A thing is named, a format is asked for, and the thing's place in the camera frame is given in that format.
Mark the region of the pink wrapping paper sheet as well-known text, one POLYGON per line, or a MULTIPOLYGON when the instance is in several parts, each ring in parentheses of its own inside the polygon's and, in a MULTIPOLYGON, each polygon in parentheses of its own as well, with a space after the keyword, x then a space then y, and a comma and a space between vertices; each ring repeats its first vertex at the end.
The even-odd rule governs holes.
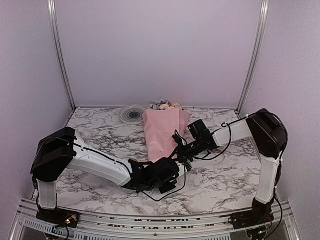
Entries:
POLYGON ((180 108, 166 110, 146 110, 143 115, 144 133, 148 160, 157 162, 167 158, 178 146, 173 135, 177 131, 184 135, 190 113, 180 108))

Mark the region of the large pink fake rose stem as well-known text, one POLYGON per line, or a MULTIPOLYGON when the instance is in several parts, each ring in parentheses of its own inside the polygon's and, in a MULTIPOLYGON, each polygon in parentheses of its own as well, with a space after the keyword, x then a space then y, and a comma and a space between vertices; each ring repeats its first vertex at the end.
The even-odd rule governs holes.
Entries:
POLYGON ((166 102, 164 104, 161 104, 159 109, 160 110, 170 110, 170 109, 181 109, 182 106, 179 103, 172 103, 172 102, 166 102))

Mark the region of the blue fake flower stem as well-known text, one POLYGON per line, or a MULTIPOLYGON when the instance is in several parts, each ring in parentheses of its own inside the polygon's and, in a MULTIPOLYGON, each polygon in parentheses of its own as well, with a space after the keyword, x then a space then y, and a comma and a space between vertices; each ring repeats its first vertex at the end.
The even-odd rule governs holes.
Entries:
POLYGON ((168 109, 172 103, 166 99, 154 99, 148 107, 152 110, 166 110, 168 109))

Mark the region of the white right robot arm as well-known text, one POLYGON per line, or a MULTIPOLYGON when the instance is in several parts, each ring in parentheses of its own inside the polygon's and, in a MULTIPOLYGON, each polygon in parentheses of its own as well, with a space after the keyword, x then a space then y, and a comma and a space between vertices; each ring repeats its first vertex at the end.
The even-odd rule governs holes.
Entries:
POLYGON ((289 134, 283 121, 275 113, 263 108, 255 113, 210 131, 202 119, 187 126, 193 141, 188 143, 178 132, 173 134, 177 146, 170 157, 177 161, 212 161, 223 155, 232 145, 250 144, 260 162, 260 176, 253 203, 258 204, 248 212, 247 219, 258 224, 267 216, 265 206, 276 197, 276 188, 282 174, 282 161, 287 149, 289 134))

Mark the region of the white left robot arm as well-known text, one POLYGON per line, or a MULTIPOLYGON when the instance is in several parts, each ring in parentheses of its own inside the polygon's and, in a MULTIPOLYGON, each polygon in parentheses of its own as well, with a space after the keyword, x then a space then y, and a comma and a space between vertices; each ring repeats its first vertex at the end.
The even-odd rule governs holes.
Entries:
POLYGON ((39 141, 30 171, 37 203, 53 223, 64 216, 57 207, 57 181, 65 169, 98 176, 124 189, 141 193, 158 189, 161 194, 173 190, 186 173, 182 164, 171 158, 143 163, 111 156, 76 137, 73 128, 62 128, 39 141))

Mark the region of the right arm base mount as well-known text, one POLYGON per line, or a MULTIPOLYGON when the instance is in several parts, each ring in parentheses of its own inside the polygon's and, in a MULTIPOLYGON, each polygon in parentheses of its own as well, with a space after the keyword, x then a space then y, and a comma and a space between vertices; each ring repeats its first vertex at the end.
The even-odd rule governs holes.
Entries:
POLYGON ((264 204, 254 198, 251 210, 231 214, 228 223, 232 224, 235 230, 271 223, 275 219, 272 213, 274 200, 275 197, 264 204))

